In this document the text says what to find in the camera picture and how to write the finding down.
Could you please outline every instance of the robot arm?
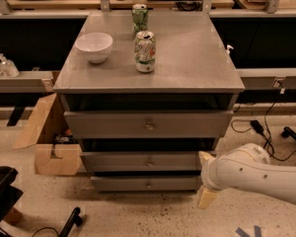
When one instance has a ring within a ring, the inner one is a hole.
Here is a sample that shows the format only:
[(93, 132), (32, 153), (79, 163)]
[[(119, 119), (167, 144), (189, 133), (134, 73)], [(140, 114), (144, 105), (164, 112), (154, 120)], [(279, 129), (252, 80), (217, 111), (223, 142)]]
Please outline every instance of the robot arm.
[(296, 204), (296, 167), (269, 165), (267, 152), (258, 145), (246, 144), (214, 158), (200, 154), (202, 182), (200, 208), (208, 197), (227, 188), (264, 194)]

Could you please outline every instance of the soda can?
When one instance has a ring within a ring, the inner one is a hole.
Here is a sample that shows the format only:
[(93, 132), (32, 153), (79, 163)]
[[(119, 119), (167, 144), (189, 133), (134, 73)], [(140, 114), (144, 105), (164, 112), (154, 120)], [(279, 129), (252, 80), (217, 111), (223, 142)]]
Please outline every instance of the soda can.
[(132, 6), (132, 25), (133, 35), (136, 36), (140, 31), (147, 30), (148, 8), (145, 4), (135, 4)]
[(140, 72), (149, 73), (155, 69), (156, 39), (149, 31), (142, 31), (135, 39), (136, 68)]

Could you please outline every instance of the speckled floor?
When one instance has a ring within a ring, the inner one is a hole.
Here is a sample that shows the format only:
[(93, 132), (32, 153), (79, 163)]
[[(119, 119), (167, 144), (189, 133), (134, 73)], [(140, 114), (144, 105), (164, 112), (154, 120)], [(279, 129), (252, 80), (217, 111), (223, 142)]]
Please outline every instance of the speckled floor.
[[(233, 122), (237, 130), (250, 127), (248, 120), (264, 115), (270, 105), (242, 105), (235, 110)], [(278, 157), (285, 157), (296, 149), (292, 138), (283, 138), (284, 126), (296, 131), (296, 105), (275, 105), (267, 115), (273, 145)], [(22, 221), (11, 226), (2, 221), (0, 226), (14, 237), (31, 237), (42, 227), (61, 231), (72, 209), (79, 206), (84, 219), (82, 226), (74, 226), (69, 236), (75, 237), (132, 237), (132, 236), (202, 236), (235, 237), (241, 228), (254, 237), (254, 227), (262, 237), (296, 236), (296, 205), (235, 190), (225, 190), (207, 209), (197, 208), (198, 194), (187, 193), (110, 193), (99, 194), (93, 189), (90, 177), (47, 177), (34, 173), (34, 148), (13, 150), (12, 146), (27, 121), (7, 127), (0, 119), (0, 165), (19, 171), (14, 186), (24, 195), (16, 204), (23, 213)], [(235, 147), (252, 142), (263, 145), (263, 139), (253, 130), (236, 132), (229, 127), (218, 144), (223, 154)], [(296, 154), (286, 162), (273, 164), (296, 166)], [(51, 230), (36, 236), (56, 236)]]

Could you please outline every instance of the chair wheel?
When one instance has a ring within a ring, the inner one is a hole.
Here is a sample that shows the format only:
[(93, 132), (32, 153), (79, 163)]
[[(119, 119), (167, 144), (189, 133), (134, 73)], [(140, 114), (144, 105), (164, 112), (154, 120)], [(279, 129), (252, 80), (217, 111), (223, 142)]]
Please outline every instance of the chair wheel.
[(83, 223), (83, 220), (80, 216), (76, 216), (75, 224), (79, 227)]
[(287, 138), (289, 136), (289, 132), (287, 132), (286, 130), (282, 131), (282, 137)]

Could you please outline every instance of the black chair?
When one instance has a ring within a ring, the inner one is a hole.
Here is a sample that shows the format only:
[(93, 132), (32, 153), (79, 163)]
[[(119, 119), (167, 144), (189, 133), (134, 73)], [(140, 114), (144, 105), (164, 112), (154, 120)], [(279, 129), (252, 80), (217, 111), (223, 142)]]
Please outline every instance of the black chair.
[[(22, 191), (11, 186), (17, 175), (18, 172), (14, 168), (0, 167), (0, 221), (13, 209), (14, 204), (23, 194)], [(59, 237), (67, 237), (74, 224), (77, 226), (82, 224), (83, 220), (79, 216), (79, 213), (79, 207), (73, 209)]]

